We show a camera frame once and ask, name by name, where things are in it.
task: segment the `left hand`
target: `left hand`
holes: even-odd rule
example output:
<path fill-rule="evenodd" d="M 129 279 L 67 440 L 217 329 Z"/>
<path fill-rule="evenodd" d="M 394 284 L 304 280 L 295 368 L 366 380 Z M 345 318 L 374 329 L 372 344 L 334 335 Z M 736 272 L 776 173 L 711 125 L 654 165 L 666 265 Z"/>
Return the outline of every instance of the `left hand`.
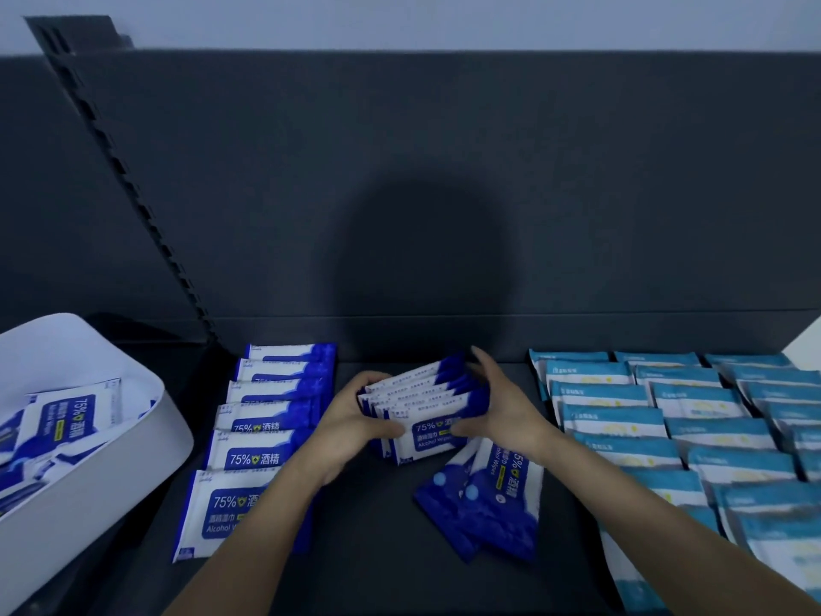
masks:
<path fill-rule="evenodd" d="M 359 372 L 336 394 L 313 435 L 298 455 L 319 472 L 322 484 L 331 482 L 372 438 L 396 438 L 405 427 L 395 421 L 378 420 L 362 414 L 356 394 L 366 384 L 390 378 L 382 372 Z"/>

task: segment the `white plastic bin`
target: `white plastic bin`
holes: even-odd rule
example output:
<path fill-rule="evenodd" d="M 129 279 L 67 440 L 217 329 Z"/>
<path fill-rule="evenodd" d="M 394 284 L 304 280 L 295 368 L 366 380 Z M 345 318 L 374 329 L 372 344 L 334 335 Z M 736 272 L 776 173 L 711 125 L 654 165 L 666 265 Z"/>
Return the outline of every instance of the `white plastic bin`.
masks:
<path fill-rule="evenodd" d="M 76 315 L 48 315 L 0 334 L 0 363 L 0 421 L 25 404 L 26 393 L 114 378 L 122 380 L 124 412 L 148 411 L 0 517 L 5 616 L 168 478 L 194 441 L 159 377 Z"/>

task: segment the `forearm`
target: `forearm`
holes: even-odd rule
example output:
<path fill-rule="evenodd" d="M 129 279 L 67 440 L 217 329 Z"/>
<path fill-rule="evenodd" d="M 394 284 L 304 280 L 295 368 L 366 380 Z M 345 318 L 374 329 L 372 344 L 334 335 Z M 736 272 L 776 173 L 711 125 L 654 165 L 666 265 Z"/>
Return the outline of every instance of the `forearm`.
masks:
<path fill-rule="evenodd" d="M 547 422 L 535 439 L 532 459 L 580 499 L 673 613 L 818 613 L 805 592 Z"/>
<path fill-rule="evenodd" d="M 267 614 L 296 532 L 321 485 L 322 472 L 311 465 L 305 446 L 282 467 L 165 616 Z"/>

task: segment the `right hand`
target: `right hand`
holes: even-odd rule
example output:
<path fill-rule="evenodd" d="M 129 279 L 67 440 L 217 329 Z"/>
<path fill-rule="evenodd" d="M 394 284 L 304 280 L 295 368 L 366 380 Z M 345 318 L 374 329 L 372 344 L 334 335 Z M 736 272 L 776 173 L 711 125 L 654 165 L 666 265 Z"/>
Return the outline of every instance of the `right hand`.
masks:
<path fill-rule="evenodd" d="M 535 455 L 545 431 L 553 426 L 487 352 L 476 346 L 471 350 L 490 384 L 490 408 L 486 415 L 457 421 L 451 432 L 460 437 L 486 437 L 512 452 L 526 457 Z"/>

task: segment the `person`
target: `person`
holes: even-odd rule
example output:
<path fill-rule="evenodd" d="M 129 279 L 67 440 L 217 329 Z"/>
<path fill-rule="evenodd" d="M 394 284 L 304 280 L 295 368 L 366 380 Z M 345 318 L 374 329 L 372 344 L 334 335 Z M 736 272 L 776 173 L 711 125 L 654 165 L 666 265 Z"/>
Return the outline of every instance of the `person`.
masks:
<path fill-rule="evenodd" d="M 806 592 L 560 432 L 487 353 L 473 352 L 490 384 L 490 407 L 486 415 L 454 424 L 453 434 L 490 438 L 550 471 L 607 529 L 673 613 L 821 613 Z M 345 385 L 313 435 L 165 616 L 269 612 L 313 496 L 369 440 L 404 431 L 395 422 L 363 415 L 356 403 L 359 389 L 385 378 L 386 373 L 366 371 Z"/>

